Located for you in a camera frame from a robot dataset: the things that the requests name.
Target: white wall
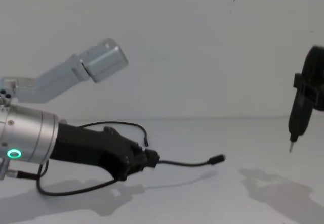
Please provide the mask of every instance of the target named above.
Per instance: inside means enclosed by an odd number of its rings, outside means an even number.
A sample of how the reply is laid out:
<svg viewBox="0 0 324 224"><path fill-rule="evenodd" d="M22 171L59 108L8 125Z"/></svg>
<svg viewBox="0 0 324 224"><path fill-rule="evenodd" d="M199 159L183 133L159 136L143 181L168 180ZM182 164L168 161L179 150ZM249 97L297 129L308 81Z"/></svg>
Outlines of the white wall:
<svg viewBox="0 0 324 224"><path fill-rule="evenodd" d="M294 73L324 44L323 4L0 0L0 77L38 76L112 37L126 69L34 107L77 119L287 115Z"/></svg>

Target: wire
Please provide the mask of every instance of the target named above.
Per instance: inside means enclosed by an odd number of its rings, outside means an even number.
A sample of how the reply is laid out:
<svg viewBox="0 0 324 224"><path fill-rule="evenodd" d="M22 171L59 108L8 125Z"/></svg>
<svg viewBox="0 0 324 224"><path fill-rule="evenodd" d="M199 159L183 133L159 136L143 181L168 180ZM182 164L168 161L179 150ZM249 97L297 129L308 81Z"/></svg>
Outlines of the wire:
<svg viewBox="0 0 324 224"><path fill-rule="evenodd" d="M48 169L49 169L49 161L47 160L47 162L45 164L44 172L41 173L40 177L43 177L47 173Z"/></svg>
<svg viewBox="0 0 324 224"><path fill-rule="evenodd" d="M206 166L206 165L215 165L215 164L224 162L225 160L226 160L225 155L221 154L221 155L217 155L215 157L211 157L208 161L201 162L201 163L183 163L183 162L166 161L166 160L160 160L157 163L181 166L181 167L202 167L202 166Z"/></svg>
<svg viewBox="0 0 324 224"><path fill-rule="evenodd" d="M158 164L168 164L168 165L181 166L181 167L202 167L202 166L209 165L208 162L183 163L183 162L174 162L174 161L166 161L166 160L160 160Z"/></svg>
<svg viewBox="0 0 324 224"><path fill-rule="evenodd" d="M138 124L134 124L134 123L128 123L128 122L119 122L119 121L102 121L102 122L95 122L95 123L90 123L90 124L85 124L85 125L81 125L79 126L80 128L86 128L86 127L90 127L90 126L94 126L94 125L100 125L100 124L124 124L124 125L130 125L130 126L135 126L140 128L143 132L144 132L144 144L145 146L148 146L148 142L147 142L147 132L145 130L144 127L138 125ZM223 161L225 161L226 157L224 155L218 155L215 157L210 158L208 161L206 162L202 162L202 163L182 163L182 162L175 162L175 161L167 161L167 160L160 160L157 163L158 164L168 164L168 165L174 165L174 166L182 166L182 167L201 167L201 166L205 166L205 165L215 165L218 163L221 163ZM81 194L81 193L86 193L89 191L93 191L93 190L97 190L112 184L115 184L116 182L118 182L118 180L110 180L107 181L105 183L99 184L99 185L95 185L92 187L88 187L88 188L84 188L84 189L80 189L80 190L75 190L75 191L68 191L68 192L49 192L44 190L41 187L41 178L47 173L49 168L49 162L47 161L45 164L45 169L42 172L43 169L43 165L40 165L38 168L38 173L37 173L37 178L36 178L36 187L37 190L43 194L43 195L48 195L48 196L70 196L70 195L76 195L76 194Z"/></svg>
<svg viewBox="0 0 324 224"><path fill-rule="evenodd" d="M90 126L94 126L94 125L100 125L100 124L123 124L123 125L130 125L130 126L137 127L137 128L139 128L139 129L141 129L143 131L143 133L144 133L144 145L145 145L145 147L148 147L146 129L143 126L139 125L139 124L129 123L129 122L122 122L122 121L102 121L102 122L84 124L84 125L81 125L79 127L80 128L86 128L86 127L90 127Z"/></svg>
<svg viewBox="0 0 324 224"><path fill-rule="evenodd" d="M110 180L108 182L105 182L105 183L102 183L102 184L99 184L99 185L95 185L95 186L92 186L92 187L80 189L80 190L67 191L67 192L49 192L49 191L44 190L41 187L41 177L42 177L41 172L42 172L42 169L43 169L43 165L40 165L39 169L38 169L38 173L37 173L39 175L39 178L36 180L36 187L37 187L37 190L41 194L48 195L48 196L70 196L70 195L82 194L82 193L97 190L97 189L100 189L100 188L103 188L103 187L106 187L106 186L109 186L109 185L112 185L112 184L118 182L118 180Z"/></svg>

